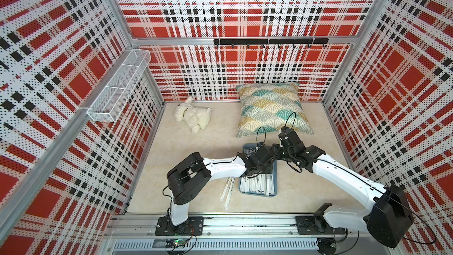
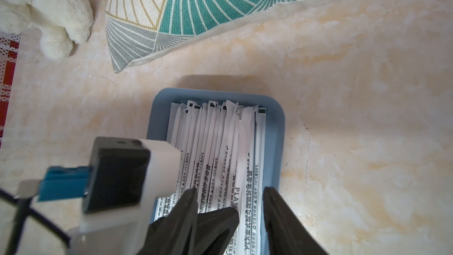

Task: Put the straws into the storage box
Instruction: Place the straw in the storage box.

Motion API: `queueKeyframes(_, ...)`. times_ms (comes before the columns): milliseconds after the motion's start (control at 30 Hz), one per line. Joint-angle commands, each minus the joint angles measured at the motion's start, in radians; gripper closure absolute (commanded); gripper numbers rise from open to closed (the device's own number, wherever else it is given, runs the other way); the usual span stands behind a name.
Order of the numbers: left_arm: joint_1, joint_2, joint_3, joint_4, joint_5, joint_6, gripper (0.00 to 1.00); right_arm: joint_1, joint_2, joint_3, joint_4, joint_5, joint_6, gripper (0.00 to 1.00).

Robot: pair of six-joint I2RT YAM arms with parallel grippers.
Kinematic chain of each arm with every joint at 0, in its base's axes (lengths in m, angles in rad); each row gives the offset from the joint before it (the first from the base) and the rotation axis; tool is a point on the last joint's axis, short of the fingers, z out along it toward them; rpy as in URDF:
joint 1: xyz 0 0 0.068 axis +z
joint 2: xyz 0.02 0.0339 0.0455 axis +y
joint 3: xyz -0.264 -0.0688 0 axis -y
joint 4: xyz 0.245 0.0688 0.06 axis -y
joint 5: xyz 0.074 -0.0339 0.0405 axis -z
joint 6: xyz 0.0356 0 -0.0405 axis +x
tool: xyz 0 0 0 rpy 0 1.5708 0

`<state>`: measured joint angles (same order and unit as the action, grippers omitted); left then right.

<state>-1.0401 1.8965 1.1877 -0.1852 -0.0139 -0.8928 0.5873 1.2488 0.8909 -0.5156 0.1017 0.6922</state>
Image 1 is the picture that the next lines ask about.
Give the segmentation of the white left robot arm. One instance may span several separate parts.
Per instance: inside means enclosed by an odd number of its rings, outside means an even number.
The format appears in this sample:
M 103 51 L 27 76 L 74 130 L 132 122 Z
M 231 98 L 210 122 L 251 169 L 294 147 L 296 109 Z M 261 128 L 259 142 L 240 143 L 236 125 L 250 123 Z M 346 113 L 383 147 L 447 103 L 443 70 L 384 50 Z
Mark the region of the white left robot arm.
M 185 223 L 189 203 L 197 197 L 210 181 L 221 178 L 251 178 L 265 174 L 273 166 L 276 154 L 269 146 L 261 146 L 247 155 L 237 153 L 231 158 L 204 158 L 194 152 L 173 167 L 166 175 L 171 192 L 169 218 L 174 226 Z

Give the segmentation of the blue plastic storage tray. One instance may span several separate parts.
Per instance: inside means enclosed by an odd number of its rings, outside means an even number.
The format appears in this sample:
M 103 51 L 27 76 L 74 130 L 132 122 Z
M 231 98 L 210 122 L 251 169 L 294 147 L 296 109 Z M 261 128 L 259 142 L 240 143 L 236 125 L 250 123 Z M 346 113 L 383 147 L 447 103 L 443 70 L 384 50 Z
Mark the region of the blue plastic storage tray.
M 258 150 L 261 145 L 245 144 L 243 153 L 249 155 Z M 239 180 L 239 191 L 243 194 L 250 194 L 263 197 L 274 197 L 277 195 L 277 165 L 273 163 L 272 174 L 261 174 L 253 178 L 241 177 Z

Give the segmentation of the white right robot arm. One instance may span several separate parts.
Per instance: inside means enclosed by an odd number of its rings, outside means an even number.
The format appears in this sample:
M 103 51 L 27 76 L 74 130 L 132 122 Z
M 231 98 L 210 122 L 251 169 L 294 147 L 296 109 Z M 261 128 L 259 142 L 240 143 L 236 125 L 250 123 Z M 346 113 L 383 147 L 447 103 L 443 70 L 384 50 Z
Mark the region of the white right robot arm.
M 322 219 L 330 227 L 367 232 L 386 247 L 395 248 L 400 243 L 414 222 L 401 187 L 386 187 L 359 175 L 317 146 L 305 146 L 287 126 L 278 137 L 280 144 L 273 146 L 276 159 L 330 181 L 362 204 L 361 209 L 328 205 Z

